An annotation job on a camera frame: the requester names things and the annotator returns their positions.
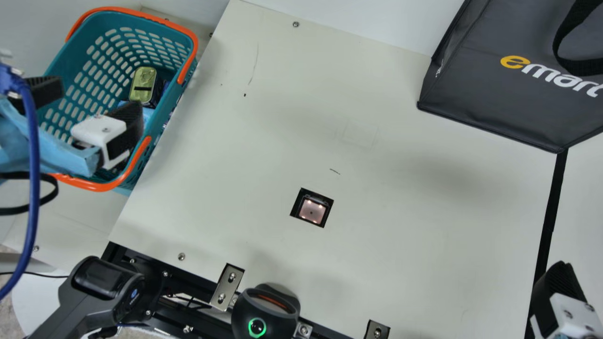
orange basket handle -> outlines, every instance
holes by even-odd
[[[113,181],[110,181],[107,183],[98,183],[98,182],[90,182],[86,179],[74,178],[67,174],[61,174],[61,173],[51,173],[50,175],[53,176],[58,181],[67,183],[71,186],[75,186],[78,188],[87,189],[88,191],[93,191],[93,192],[111,191],[113,188],[116,188],[117,186],[119,186],[119,184],[121,184],[125,179],[127,179],[127,177],[130,175],[130,173],[132,173],[132,171],[134,170],[134,167],[138,163],[138,160],[144,154],[145,150],[147,150],[147,146],[149,146],[149,144],[151,143],[151,140],[152,140],[152,138],[150,136],[146,136],[142,140],[142,142],[140,143],[140,146],[138,147],[138,150],[136,151],[136,153],[134,153],[134,156],[132,156],[129,166],[124,170],[124,172],[119,177],[117,177]]]
[[[90,15],[92,15],[96,12],[100,12],[100,11],[115,11],[115,12],[133,15],[133,16],[143,17],[145,19],[158,22],[164,26],[167,26],[174,30],[182,32],[182,33],[186,34],[189,38],[191,38],[192,44],[193,44],[192,52],[189,55],[189,58],[187,59],[187,61],[185,62],[184,67],[182,67],[180,74],[178,74],[178,79],[177,79],[177,83],[179,83],[180,85],[185,83],[186,74],[188,73],[188,70],[191,68],[191,64],[192,64],[193,60],[195,59],[195,55],[197,55],[197,36],[195,35],[195,33],[193,33],[188,28],[177,25],[166,19],[162,19],[160,17],[146,14],[141,11],[131,10],[129,8],[114,7],[114,6],[98,7],[98,8],[94,8],[93,10],[89,10],[89,11],[85,12],[84,14],[82,14],[82,16],[80,16],[80,18],[77,20],[75,25],[69,31],[69,34],[67,34],[67,38],[65,38],[65,42],[67,42],[69,40],[69,38],[71,38],[71,36],[75,33],[75,31],[77,31],[77,29],[81,26],[82,22],[84,22],[84,20],[86,20],[87,17],[89,17]]]

white tabletop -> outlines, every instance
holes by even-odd
[[[353,338],[523,336],[555,156],[418,111],[428,57],[295,20],[230,1],[110,240]]]

scratch mark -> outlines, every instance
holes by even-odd
[[[251,82],[253,81],[253,76],[256,75],[257,57],[259,57],[259,55],[260,55],[260,43],[258,42],[257,48],[256,48],[256,63],[253,64],[253,71],[251,72],[251,79],[249,79],[247,86],[249,86],[251,84]]]

emart logo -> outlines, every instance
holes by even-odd
[[[521,68],[522,73],[525,74],[530,74],[530,72],[534,71],[532,76],[536,79],[539,79],[542,75],[548,73],[545,78],[546,82],[550,83],[551,81],[553,81],[553,84],[556,84],[559,87],[572,87],[572,89],[576,92],[579,92],[583,89],[587,89],[586,94],[593,98],[596,98],[598,96],[598,90],[603,89],[603,85],[601,84],[592,81],[583,81],[581,78],[578,78],[574,75],[561,74],[560,71],[546,67],[544,65],[532,63],[528,59],[524,57],[519,57],[517,55],[509,55],[508,57],[504,57],[500,60],[500,63],[506,68]]]

black strap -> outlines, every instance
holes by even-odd
[[[577,77],[603,74],[603,58],[589,60],[569,60],[559,56],[559,46],[565,37],[599,6],[603,0],[576,0],[565,20],[559,26],[553,40],[553,53],[559,65]]]
[[[10,172],[10,173],[0,173],[0,179],[6,180],[29,180],[30,173],[29,172]],[[52,199],[56,198],[58,195],[58,181],[53,176],[49,174],[41,173],[40,180],[44,182],[51,183],[54,186],[52,192],[48,195],[40,199],[40,206],[50,202]],[[0,215],[15,215],[25,213],[30,210],[30,204],[26,204],[18,207],[7,207],[0,208]]]

